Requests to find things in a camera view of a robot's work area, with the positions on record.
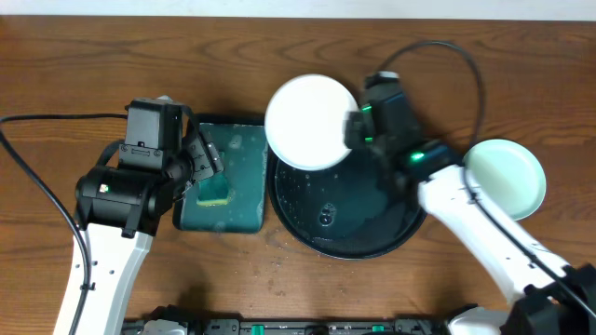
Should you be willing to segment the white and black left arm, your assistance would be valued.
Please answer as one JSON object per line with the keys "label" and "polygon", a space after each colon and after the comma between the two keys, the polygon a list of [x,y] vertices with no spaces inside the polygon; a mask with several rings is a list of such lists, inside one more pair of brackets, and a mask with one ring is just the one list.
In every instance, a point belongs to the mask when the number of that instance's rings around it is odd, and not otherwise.
{"label": "white and black left arm", "polygon": [[55,333],[119,333],[161,216],[222,169],[210,136],[195,129],[108,147],[75,188],[78,235]]}

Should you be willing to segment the white plate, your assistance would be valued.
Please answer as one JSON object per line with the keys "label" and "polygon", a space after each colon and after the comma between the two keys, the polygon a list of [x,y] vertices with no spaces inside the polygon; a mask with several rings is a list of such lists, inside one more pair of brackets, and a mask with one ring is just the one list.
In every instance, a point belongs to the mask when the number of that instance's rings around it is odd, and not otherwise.
{"label": "white plate", "polygon": [[305,171],[330,168],[350,150],[344,143],[348,114],[359,109],[352,94],[322,74],[294,77],[268,103],[265,135],[284,163]]}

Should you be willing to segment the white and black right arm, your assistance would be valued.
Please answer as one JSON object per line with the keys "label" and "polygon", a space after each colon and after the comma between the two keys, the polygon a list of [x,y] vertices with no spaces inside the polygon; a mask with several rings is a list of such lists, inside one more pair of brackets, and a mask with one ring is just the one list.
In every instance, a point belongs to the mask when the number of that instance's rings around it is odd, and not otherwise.
{"label": "white and black right arm", "polygon": [[370,89],[345,125],[345,143],[369,149],[415,183],[417,202],[441,221],[495,281],[511,307],[453,317],[452,334],[592,334],[595,269],[573,268],[510,218],[473,180],[461,157],[424,138],[402,92]]}

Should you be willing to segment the pale green plate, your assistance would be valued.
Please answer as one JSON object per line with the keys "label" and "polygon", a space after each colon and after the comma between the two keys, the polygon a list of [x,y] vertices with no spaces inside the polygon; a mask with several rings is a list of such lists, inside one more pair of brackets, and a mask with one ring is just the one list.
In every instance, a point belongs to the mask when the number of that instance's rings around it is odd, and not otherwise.
{"label": "pale green plate", "polygon": [[513,220],[534,214],[547,192],[540,162],[515,141],[492,139],[474,145],[464,162],[482,190]]}

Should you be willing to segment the green and yellow sponge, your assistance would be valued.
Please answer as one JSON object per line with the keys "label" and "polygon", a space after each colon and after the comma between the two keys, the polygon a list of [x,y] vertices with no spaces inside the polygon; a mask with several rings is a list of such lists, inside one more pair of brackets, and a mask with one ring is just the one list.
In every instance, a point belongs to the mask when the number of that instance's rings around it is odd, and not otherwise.
{"label": "green and yellow sponge", "polygon": [[198,184],[197,204],[202,207],[222,206],[229,202],[230,188],[223,174],[214,175]]}

